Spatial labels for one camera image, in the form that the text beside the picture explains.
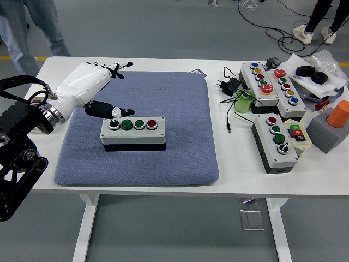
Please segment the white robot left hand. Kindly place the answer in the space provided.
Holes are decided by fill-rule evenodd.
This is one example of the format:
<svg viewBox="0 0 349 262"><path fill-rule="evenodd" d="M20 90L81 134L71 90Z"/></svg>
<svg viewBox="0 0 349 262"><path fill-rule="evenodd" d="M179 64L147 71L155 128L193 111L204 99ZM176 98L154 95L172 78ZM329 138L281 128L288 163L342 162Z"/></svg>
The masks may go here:
<svg viewBox="0 0 349 262"><path fill-rule="evenodd" d="M135 111L132 109L123 109L93 100L112 78L124 79L119 70L132 64L132 62L111 65L89 62L79 64L56 88L58 98L49 102L54 107L59 122L66 122L76 108L84 108L86 114L105 119L133 115Z"/></svg>

